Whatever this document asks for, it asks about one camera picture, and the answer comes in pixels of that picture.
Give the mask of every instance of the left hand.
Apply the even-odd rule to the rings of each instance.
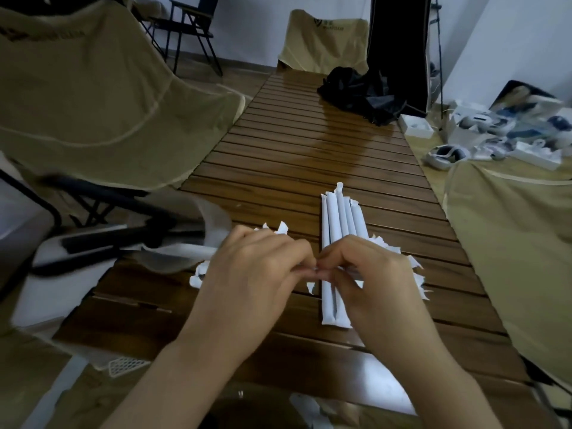
[[[236,226],[211,259],[176,341],[238,367],[270,332],[296,283],[315,278],[315,266],[308,241]]]

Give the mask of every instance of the folding chair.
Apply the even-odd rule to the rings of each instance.
[[[180,1],[169,0],[171,2],[171,14],[169,19],[151,18],[153,21],[154,28],[162,29],[167,31],[167,43],[165,45],[164,59],[167,61],[169,40],[171,37],[171,32],[178,33],[177,41],[177,51],[175,53],[175,64],[173,66],[173,73],[177,73],[178,58],[181,52],[181,38],[183,34],[197,36],[198,42],[201,44],[203,53],[206,57],[206,61],[213,67],[215,72],[221,77],[223,76],[223,70],[218,63],[218,59],[215,54],[215,50],[211,45],[211,38],[213,34],[209,31],[211,27],[211,22],[213,15],[215,14],[216,5],[218,0],[200,0],[198,2],[198,7],[190,6]],[[181,21],[176,22],[173,20],[173,14],[175,13],[175,7],[181,9]],[[189,17],[190,24],[185,24],[185,18]],[[206,39],[206,43],[211,50],[211,58],[206,52],[205,46],[201,38]]]

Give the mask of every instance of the slatted table top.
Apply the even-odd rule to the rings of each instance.
[[[220,205],[236,223],[276,228],[284,221],[289,235],[306,238],[318,252],[320,194],[343,182],[344,194],[361,204],[369,232],[422,264],[431,291],[427,308],[445,345],[475,376],[504,427],[548,427],[525,368],[403,134],[395,124],[377,127],[321,100],[316,88],[322,78],[298,71],[272,75],[181,189]],[[190,311],[196,291],[189,276],[120,263],[58,337],[152,359]],[[313,292],[304,283],[296,287],[274,331],[235,378],[387,407],[385,369],[353,329],[321,324],[320,286]],[[117,297],[142,304],[109,300]]]

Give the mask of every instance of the forearm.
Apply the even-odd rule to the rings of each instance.
[[[502,429],[475,379],[441,345],[395,374],[428,429]]]
[[[102,427],[197,427],[235,369],[200,351],[177,341],[168,345]]]

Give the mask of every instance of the hand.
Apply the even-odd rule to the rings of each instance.
[[[327,246],[317,265],[318,278],[340,292],[363,343],[391,371],[404,367],[420,352],[444,350],[405,256],[346,236]],[[338,268],[347,265],[357,267],[363,289]]]
[[[270,332],[296,283],[315,279],[315,266],[308,241],[236,226],[213,256],[177,341],[198,340],[206,358],[223,356],[238,367]]]

